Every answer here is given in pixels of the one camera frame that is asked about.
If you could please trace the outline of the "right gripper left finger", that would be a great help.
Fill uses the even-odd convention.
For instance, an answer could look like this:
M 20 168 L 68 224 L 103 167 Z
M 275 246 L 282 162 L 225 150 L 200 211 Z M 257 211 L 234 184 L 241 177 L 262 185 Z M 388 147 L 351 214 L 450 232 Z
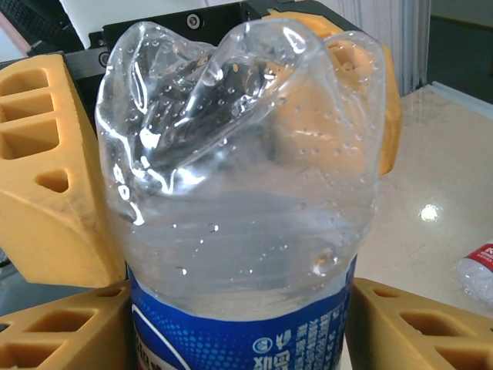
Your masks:
M 132 369 L 129 282 L 1 318 L 3 369 Z

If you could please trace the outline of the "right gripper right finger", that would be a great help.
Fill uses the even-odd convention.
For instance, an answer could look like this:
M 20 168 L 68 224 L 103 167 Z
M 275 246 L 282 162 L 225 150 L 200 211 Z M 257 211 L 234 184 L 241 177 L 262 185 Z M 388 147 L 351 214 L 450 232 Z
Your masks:
M 346 341 L 354 369 L 490 369 L 492 320 L 356 278 Z

